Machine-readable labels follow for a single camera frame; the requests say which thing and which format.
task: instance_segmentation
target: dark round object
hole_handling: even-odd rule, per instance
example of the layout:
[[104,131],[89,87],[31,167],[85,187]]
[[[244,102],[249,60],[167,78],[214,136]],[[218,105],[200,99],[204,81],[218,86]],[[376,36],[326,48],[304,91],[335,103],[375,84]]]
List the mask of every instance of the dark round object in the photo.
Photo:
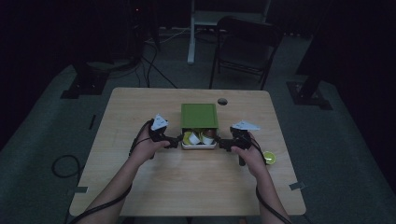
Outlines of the dark round object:
[[228,101],[227,101],[227,99],[225,99],[225,98],[219,98],[219,99],[218,99],[218,104],[219,104],[219,105],[227,105],[227,104],[228,104]]

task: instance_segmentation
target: yellow object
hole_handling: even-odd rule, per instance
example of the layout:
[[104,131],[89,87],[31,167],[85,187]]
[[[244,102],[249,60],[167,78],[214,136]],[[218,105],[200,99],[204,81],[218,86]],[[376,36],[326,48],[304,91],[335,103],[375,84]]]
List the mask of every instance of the yellow object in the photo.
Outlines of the yellow object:
[[262,155],[264,156],[265,160],[267,161],[268,165],[274,164],[276,161],[276,156],[274,153],[270,152],[270,151],[264,151],[262,153]]
[[190,135],[191,135],[191,132],[184,132],[184,136],[183,136],[184,145],[187,145],[187,146],[191,145],[191,142],[189,140]]

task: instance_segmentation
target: forearm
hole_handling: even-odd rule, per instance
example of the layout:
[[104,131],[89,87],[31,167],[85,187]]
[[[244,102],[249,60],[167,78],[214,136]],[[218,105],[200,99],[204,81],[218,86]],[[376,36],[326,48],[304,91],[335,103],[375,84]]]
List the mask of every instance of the forearm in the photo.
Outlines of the forearm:
[[[287,220],[290,220],[288,214],[286,213],[285,208],[282,205],[282,202],[279,200],[274,183],[267,170],[265,170],[265,172],[262,172],[262,174],[260,174],[260,176],[257,177],[257,188],[259,190],[260,195],[262,196],[262,199],[269,206],[271,206],[274,210],[276,210],[282,217],[284,217]],[[262,217],[262,224],[283,223],[283,221],[281,221],[278,217],[276,217],[261,203],[260,203],[260,213]]]
[[[109,203],[117,198],[119,198],[122,193],[124,193],[134,181],[136,176],[138,166],[136,166],[130,159],[125,162],[117,174],[111,179],[107,184],[105,189],[92,201],[92,203],[87,207],[90,210],[96,206]],[[78,224],[81,223],[116,223],[120,211],[123,207],[125,199],[120,202],[100,210],[94,214],[84,217]]]

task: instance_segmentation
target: cable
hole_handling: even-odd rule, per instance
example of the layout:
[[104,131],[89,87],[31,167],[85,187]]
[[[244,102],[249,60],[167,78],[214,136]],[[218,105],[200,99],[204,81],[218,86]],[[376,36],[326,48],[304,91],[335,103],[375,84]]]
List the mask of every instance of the cable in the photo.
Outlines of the cable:
[[[135,148],[138,144],[140,144],[141,142],[144,142],[144,141],[150,139],[150,137],[144,138],[144,139],[142,139],[142,140],[140,140],[140,141],[138,141],[138,142],[136,143],[136,141],[137,141],[137,139],[139,138],[140,134],[144,131],[146,125],[148,125],[149,123],[150,123],[150,121],[147,121],[147,122],[143,125],[143,127],[140,129],[139,133],[137,134],[137,137],[134,139],[134,142],[132,143],[132,146],[131,146],[130,155],[131,155],[132,151],[134,150],[134,148]],[[99,211],[101,211],[101,210],[103,210],[103,209],[105,209],[105,208],[108,208],[108,207],[110,207],[110,206],[116,204],[116,203],[119,203],[121,200],[123,200],[123,199],[129,194],[129,192],[131,191],[131,188],[132,188],[132,185],[129,186],[129,188],[128,188],[127,190],[125,190],[125,191],[121,194],[120,197],[114,199],[113,201],[110,201],[110,202],[108,202],[108,203],[104,203],[104,204],[102,204],[102,205],[98,205],[98,206],[96,206],[96,207],[94,207],[94,208],[91,208],[90,210],[87,210],[87,211],[81,213],[80,215],[78,215],[77,217],[75,217],[69,224],[75,224],[75,223],[79,222],[80,220],[82,220],[84,217],[87,217],[87,216],[89,216],[89,215],[91,215],[91,214],[93,214],[93,213],[99,212]]]
[[134,70],[134,73],[136,74],[137,81],[138,81],[138,86],[137,86],[137,87],[139,87],[139,88],[140,88],[140,77],[139,77],[139,74],[137,74],[137,69],[136,69],[136,70]]
[[[247,141],[248,143],[250,143],[254,148],[256,148],[257,150],[259,150],[260,154],[262,155],[262,150],[259,146],[259,143],[256,141],[256,139],[252,138],[251,140],[247,139],[245,136],[241,136],[242,139],[244,139],[245,141]],[[259,202],[262,204],[262,206],[264,206],[268,211],[270,211],[274,216],[276,216],[277,218],[279,218],[283,223],[285,224],[291,224],[290,221],[288,221],[285,217],[283,217],[282,215],[280,215],[274,208],[272,208],[268,203],[265,202],[265,200],[262,198],[262,196],[259,193],[259,189],[256,186],[256,196],[259,199]]]
[[105,72],[112,73],[118,71],[128,71],[132,68],[136,68],[139,65],[139,63],[141,63],[140,58],[132,58],[128,63],[109,68],[105,70]]
[[131,188],[132,188],[132,185],[129,186],[129,188],[127,190],[125,190],[125,192],[123,192],[121,194],[121,196],[118,197],[117,199],[115,199],[115,200],[113,200],[113,201],[111,201],[109,203],[104,203],[102,205],[96,206],[96,207],[94,207],[94,208],[92,208],[90,210],[87,210],[87,211],[81,213],[80,215],[75,217],[69,224],[75,224],[75,223],[79,222],[80,220],[82,220],[84,217],[87,217],[87,216],[89,216],[89,215],[91,215],[93,213],[99,212],[100,210],[108,208],[108,207],[110,207],[110,206],[112,206],[112,205],[114,205],[116,203],[119,203],[121,200],[123,200],[129,194],[129,192],[131,191]]
[[306,214],[303,214],[303,217],[305,217],[305,219],[309,222],[309,224],[314,224],[314,222],[312,222],[311,219],[309,219],[309,217]]
[[[60,174],[56,171],[56,169],[55,169],[56,163],[57,163],[58,161],[60,161],[61,159],[64,159],[64,158],[72,158],[72,159],[76,162],[76,164],[77,164],[77,170],[76,170],[73,174],[70,174],[70,175],[60,175]],[[51,165],[51,171],[52,171],[52,173],[53,173],[54,175],[56,175],[56,176],[58,176],[58,177],[60,177],[60,178],[68,178],[68,177],[71,177],[71,176],[73,176],[73,175],[77,175],[77,181],[79,181],[79,180],[81,179],[82,170],[84,169],[84,167],[85,167],[85,165],[84,165],[84,166],[80,166],[77,157],[75,157],[75,156],[73,156],[73,155],[63,155],[63,156],[59,157],[58,159],[56,159],[56,160],[52,163],[52,165]]]
[[[140,67],[141,65],[142,65],[142,61],[139,60],[138,64],[134,67],[134,70],[128,71],[127,73],[122,74],[122,75],[119,75],[119,76],[117,76],[117,74],[114,74],[114,76],[113,76],[113,75],[110,75],[110,76],[108,77],[108,79],[126,77],[126,76],[132,74],[133,72],[136,72],[137,69],[139,69],[139,67]],[[125,70],[114,70],[114,71],[115,71],[115,72],[118,72],[118,71],[127,71],[127,70],[129,70],[129,69],[130,69],[130,68],[125,69]]]
[[149,63],[155,70],[157,70],[160,75],[165,78],[175,89],[177,89],[177,86],[169,79],[167,78],[153,63],[151,63],[148,59],[145,57],[142,57],[143,60],[145,60],[147,63]]
[[[207,35],[213,35],[213,37],[215,38],[215,40],[208,40],[208,39],[205,39],[205,38],[202,38],[202,37],[200,37],[199,36],[199,34],[202,34],[202,35],[205,35],[205,34],[207,34]],[[205,32],[203,32],[203,30],[200,30],[200,31],[198,31],[198,32],[195,32],[195,36],[194,36],[194,38],[195,38],[195,40],[197,41],[197,42],[201,42],[201,43],[204,43],[204,44],[217,44],[217,40],[216,40],[216,32],[211,32],[211,31],[207,31],[207,30],[205,30]]]
[[142,62],[142,66],[143,66],[143,79],[145,79],[146,86],[148,87],[148,79],[146,78],[146,66],[143,64],[143,62]]
[[152,46],[152,45],[150,45],[150,44],[148,44],[148,43],[145,43],[145,44],[147,44],[147,45],[151,46],[152,48],[154,48],[154,57],[152,57],[151,63],[150,63],[148,60],[146,60],[145,57],[142,56],[142,58],[145,59],[145,60],[149,63],[149,68],[148,68],[148,79],[147,79],[147,81],[148,81],[148,87],[149,87],[149,72],[150,72],[150,70],[151,70],[151,67],[154,65],[153,63],[154,63],[155,58],[157,57],[158,51],[157,51],[157,49],[156,49],[154,46]]
[[[170,37],[168,37],[167,39],[161,41],[160,44],[165,43],[165,42],[167,42],[168,40],[171,40],[171,39],[175,38],[175,37],[178,36],[178,35],[185,34],[185,32],[188,31],[188,30],[189,30],[189,28],[185,28],[185,29],[183,29],[181,32],[179,32],[179,33],[177,33],[177,34],[173,34],[173,35],[171,35]],[[152,42],[151,40],[152,40],[152,38],[150,38],[149,40],[147,40],[146,43],[153,44],[154,42]]]

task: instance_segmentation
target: dark background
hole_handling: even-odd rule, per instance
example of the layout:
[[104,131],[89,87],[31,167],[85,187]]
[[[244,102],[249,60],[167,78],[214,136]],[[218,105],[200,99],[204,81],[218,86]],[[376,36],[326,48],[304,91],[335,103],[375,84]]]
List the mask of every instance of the dark background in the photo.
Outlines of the dark background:
[[[253,0],[197,2],[196,9],[225,11],[257,12],[262,5]],[[123,0],[0,3],[0,148],[67,65],[76,59],[111,63],[125,56],[132,13],[128,6],[139,4]],[[159,26],[190,26],[189,1],[155,4]],[[395,8],[390,0],[277,0],[268,13],[268,21],[287,35],[313,36],[297,73],[319,76],[337,88],[393,189]]]

